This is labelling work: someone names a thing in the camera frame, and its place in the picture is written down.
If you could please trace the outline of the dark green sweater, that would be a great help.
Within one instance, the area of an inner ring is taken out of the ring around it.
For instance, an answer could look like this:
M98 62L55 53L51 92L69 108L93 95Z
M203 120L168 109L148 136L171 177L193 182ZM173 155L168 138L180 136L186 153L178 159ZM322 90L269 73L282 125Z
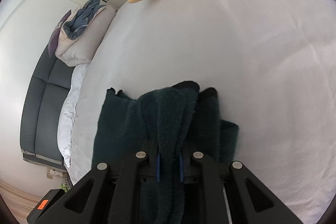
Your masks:
M141 223L185 223L179 154L187 142L217 162L235 154L239 128L221 119L217 91L193 81L153 90L136 100L108 89L97 124L92 165L123 161L145 141L158 147L159 182L141 188Z

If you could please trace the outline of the blue grey clothes pile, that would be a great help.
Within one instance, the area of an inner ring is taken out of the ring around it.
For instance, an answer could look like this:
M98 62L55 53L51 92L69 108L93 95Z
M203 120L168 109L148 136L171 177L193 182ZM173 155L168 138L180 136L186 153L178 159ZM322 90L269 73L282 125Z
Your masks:
M63 24L63 30L67 38L70 40L78 39L87 29L94 16L105 5L100 4L101 0L88 0L77 12L75 12L72 19Z

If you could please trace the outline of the white pillow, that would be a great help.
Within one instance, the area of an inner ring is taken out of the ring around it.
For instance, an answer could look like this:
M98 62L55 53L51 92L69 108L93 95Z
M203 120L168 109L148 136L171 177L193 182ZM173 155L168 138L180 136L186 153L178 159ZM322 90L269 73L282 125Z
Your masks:
M59 116L57 130L58 149L63 157L63 164L67 169L71 164L72 130L75 122L76 105L87 67L88 64L80 64L74 68L70 90L63 102Z

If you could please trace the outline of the dark grey headboard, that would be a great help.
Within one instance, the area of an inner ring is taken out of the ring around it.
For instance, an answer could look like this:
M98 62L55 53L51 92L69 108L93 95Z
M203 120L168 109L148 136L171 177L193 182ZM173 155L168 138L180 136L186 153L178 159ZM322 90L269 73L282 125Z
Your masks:
M58 124L63 103L71 87L73 68L43 51L23 106L20 146L23 160L65 170L58 149Z

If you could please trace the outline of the beige folded duvet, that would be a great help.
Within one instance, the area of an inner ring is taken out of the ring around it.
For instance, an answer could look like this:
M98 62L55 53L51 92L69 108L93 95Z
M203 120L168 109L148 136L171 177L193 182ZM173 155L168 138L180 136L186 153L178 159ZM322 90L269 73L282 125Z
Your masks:
M69 67L89 64L100 46L116 12L111 6L104 6L96 12L92 20L83 28L76 38L70 37L70 29L66 26L79 12L76 9L62 24L55 56Z

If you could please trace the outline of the purple pillow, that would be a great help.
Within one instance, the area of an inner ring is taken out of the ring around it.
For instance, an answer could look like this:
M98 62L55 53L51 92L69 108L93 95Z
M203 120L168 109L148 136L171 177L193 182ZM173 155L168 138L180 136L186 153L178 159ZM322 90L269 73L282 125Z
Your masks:
M60 30L62 28L62 25L64 24L64 22L69 18L69 16L71 15L71 10L69 10L58 22L58 24L56 25L56 27L54 28L50 39L49 39L49 43L48 43L48 53L49 53L49 57L53 57L55 55L55 51L56 48L58 46L58 39L59 39L59 34L60 34Z

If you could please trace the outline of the white bed sheet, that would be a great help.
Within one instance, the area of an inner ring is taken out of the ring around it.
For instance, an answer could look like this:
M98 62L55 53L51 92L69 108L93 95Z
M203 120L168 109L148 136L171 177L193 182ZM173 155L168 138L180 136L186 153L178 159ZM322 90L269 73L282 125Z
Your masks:
M106 90L138 98L192 80L239 126L235 159L303 223L335 196L335 0L126 3L88 65L72 130L72 182L91 168Z

